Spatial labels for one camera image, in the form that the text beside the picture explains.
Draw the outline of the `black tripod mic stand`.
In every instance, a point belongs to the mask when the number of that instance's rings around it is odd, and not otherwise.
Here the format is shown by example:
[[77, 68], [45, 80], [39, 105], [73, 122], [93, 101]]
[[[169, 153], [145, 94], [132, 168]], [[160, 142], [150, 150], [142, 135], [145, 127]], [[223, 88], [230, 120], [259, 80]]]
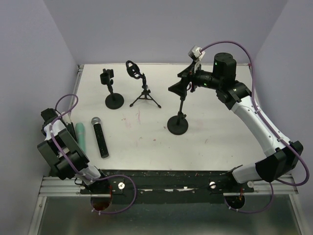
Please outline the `black tripod mic stand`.
[[141, 73], [139, 66], [134, 63], [131, 60], [126, 61], [126, 70], [127, 73], [130, 77], [139, 80], [142, 80], [142, 92], [141, 94], [129, 105], [129, 107], [133, 107], [133, 105], [138, 101], [138, 100], [147, 100], [147, 101], [153, 101], [158, 108], [161, 108], [161, 106], [151, 97], [150, 93], [151, 91], [148, 89], [147, 85], [147, 80], [146, 76], [144, 73]]

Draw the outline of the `black round-base clip stand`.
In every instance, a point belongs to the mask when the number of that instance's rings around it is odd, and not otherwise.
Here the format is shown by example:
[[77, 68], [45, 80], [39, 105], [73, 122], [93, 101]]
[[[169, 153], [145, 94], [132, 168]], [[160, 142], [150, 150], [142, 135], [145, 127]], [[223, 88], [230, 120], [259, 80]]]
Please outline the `black round-base clip stand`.
[[106, 85], [110, 93], [105, 99], [105, 105], [111, 110], [116, 110], [123, 106], [124, 97], [119, 93], [113, 92], [113, 78], [113, 69], [103, 69], [103, 72], [100, 74], [101, 84]]

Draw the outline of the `black microphone with silver grille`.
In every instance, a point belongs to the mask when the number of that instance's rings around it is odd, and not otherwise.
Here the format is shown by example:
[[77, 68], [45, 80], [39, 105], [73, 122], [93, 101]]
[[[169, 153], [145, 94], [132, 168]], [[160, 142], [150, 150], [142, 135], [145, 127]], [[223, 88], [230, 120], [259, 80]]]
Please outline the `black microphone with silver grille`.
[[105, 141], [102, 125], [101, 125], [101, 119], [99, 117], [93, 117], [91, 119], [91, 124], [94, 129], [100, 156], [103, 159], [107, 158], [109, 156], [109, 152], [108, 152], [108, 148], [106, 145], [106, 141]]

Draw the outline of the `mint green microphone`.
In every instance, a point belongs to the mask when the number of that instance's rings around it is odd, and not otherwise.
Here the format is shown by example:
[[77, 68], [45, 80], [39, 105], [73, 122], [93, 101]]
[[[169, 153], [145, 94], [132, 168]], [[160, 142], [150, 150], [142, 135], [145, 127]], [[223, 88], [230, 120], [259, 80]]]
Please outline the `mint green microphone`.
[[76, 123], [75, 133], [79, 147], [82, 149], [83, 152], [86, 152], [85, 126], [83, 123]]

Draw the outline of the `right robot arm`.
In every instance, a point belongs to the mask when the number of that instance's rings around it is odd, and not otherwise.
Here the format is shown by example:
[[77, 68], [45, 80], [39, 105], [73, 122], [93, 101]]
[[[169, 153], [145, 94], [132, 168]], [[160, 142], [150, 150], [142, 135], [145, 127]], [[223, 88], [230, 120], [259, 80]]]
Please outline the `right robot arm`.
[[275, 136], [280, 131], [276, 127], [266, 126], [271, 121], [266, 116], [259, 116], [261, 110], [254, 108], [251, 91], [244, 83], [236, 80], [237, 62], [233, 56], [225, 52], [216, 54], [213, 70], [208, 72], [201, 69], [204, 53], [195, 50], [188, 55], [192, 63], [178, 74], [181, 80], [168, 90], [179, 95], [181, 101], [187, 96], [188, 85], [192, 92], [196, 87], [215, 90], [218, 100], [243, 121], [266, 156], [254, 164], [232, 169], [230, 176], [225, 179], [225, 187], [235, 192], [245, 182], [272, 182], [294, 169], [298, 162], [296, 155], [302, 153], [303, 145], [299, 141], [292, 142], [283, 134]]

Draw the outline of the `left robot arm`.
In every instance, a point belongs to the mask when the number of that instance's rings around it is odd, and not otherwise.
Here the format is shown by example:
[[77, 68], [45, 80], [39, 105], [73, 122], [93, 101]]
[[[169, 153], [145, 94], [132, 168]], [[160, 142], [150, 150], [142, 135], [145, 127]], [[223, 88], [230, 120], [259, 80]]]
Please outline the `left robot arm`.
[[51, 174], [61, 180], [79, 178], [90, 194], [107, 193], [110, 184], [101, 170], [89, 164], [79, 146], [73, 122], [52, 108], [41, 111], [44, 120], [42, 133], [45, 140], [37, 149], [50, 167]]

